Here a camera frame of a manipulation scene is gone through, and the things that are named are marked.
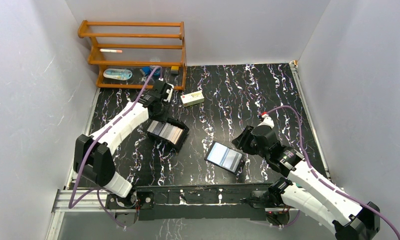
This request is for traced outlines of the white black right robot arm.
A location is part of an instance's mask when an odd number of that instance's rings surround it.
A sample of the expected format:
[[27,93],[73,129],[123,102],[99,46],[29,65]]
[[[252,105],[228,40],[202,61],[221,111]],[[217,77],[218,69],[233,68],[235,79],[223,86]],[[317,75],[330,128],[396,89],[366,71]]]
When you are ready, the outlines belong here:
[[232,144],[259,155],[282,177],[267,191],[252,194],[252,205],[288,205],[329,229],[338,240],[371,240],[380,230],[380,209],[373,202],[356,203],[313,167],[292,147],[280,143],[271,126],[247,126]]

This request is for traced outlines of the black card holder box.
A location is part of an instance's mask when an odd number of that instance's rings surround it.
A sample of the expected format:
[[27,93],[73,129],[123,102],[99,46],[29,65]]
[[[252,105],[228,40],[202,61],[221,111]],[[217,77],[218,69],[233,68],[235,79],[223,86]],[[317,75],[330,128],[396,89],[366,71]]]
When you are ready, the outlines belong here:
[[164,141],[177,153],[188,137],[190,128],[178,119],[167,118],[165,121],[149,120],[144,131],[153,140]]

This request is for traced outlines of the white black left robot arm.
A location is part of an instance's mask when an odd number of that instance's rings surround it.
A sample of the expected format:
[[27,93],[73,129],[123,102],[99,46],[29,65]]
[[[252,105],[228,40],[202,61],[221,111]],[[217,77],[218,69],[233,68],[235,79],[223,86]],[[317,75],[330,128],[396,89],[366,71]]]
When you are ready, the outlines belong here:
[[113,154],[139,125],[165,112],[173,91],[172,84],[160,79],[152,89],[129,101],[104,127],[90,135],[81,134],[75,142],[73,170],[78,174],[75,183],[84,177],[118,196],[123,207],[135,206],[137,194],[131,191],[132,184],[117,172]]

